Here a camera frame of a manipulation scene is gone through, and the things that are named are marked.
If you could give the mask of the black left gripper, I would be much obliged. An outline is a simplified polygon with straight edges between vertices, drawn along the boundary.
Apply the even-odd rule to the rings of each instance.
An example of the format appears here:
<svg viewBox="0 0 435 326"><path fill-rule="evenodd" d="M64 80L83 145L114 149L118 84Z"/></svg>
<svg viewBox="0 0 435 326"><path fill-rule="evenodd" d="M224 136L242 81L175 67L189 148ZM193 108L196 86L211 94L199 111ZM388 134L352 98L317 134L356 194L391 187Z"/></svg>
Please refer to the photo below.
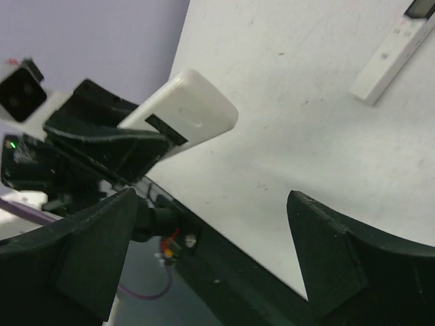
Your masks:
<svg viewBox="0 0 435 326"><path fill-rule="evenodd" d="M107 197L102 179L87 170L111 183L136 184L175 146L158 132L115 128L136 108L85 79L44 126L48 140L72 162L33 137L5 134L2 184L17 191L43 192L47 199L41 209L61 217Z"/></svg>

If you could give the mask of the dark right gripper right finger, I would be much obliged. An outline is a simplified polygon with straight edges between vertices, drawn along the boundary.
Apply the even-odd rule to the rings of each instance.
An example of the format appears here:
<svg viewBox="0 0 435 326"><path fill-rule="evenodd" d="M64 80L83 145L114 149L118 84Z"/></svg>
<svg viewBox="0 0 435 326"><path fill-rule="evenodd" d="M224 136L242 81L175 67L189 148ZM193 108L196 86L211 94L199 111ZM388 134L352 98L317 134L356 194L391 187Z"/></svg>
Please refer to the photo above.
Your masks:
<svg viewBox="0 0 435 326"><path fill-rule="evenodd" d="M434 247L338 213L299 191L287 214L320 325L433 325Z"/></svg>

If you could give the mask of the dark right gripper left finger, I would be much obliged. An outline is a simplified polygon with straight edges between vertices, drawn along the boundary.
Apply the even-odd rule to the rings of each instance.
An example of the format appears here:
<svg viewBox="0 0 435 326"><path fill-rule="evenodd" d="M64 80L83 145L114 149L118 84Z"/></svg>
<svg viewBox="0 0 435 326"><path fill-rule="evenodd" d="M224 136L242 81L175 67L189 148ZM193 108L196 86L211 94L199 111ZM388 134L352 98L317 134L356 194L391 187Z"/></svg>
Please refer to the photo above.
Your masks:
<svg viewBox="0 0 435 326"><path fill-rule="evenodd" d="M102 325L137 214L129 188L1 241L2 325Z"/></svg>

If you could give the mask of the white remote with red keypad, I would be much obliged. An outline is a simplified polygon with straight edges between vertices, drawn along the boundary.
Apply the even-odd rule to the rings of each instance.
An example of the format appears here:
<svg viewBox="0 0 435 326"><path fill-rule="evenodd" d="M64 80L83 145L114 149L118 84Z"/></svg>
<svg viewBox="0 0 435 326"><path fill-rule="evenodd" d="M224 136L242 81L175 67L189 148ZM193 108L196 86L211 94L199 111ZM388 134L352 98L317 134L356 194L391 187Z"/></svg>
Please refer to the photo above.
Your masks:
<svg viewBox="0 0 435 326"><path fill-rule="evenodd" d="M119 124L120 129L155 131L151 117L182 136L165 159L232 130L237 108L210 81L194 69L179 72Z"/></svg>

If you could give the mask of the slim white remote with display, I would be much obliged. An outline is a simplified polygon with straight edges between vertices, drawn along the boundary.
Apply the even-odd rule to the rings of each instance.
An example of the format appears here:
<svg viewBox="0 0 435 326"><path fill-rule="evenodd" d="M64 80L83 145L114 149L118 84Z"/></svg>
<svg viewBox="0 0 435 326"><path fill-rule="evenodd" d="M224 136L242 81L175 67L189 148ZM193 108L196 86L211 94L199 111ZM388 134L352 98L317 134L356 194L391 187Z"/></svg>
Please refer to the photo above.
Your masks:
<svg viewBox="0 0 435 326"><path fill-rule="evenodd" d="M434 2L413 1L387 35L349 93L373 106L434 28Z"/></svg>

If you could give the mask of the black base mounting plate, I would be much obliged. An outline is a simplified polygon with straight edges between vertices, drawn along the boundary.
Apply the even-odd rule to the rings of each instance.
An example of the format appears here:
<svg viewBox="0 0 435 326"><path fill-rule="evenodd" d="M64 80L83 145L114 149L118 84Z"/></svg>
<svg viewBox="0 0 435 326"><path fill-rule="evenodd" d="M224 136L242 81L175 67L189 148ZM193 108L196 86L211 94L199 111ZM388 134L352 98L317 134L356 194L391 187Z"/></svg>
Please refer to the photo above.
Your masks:
<svg viewBox="0 0 435 326"><path fill-rule="evenodd" d="M156 183L137 189L179 224L160 243L164 257L223 325L314 325L306 300Z"/></svg>

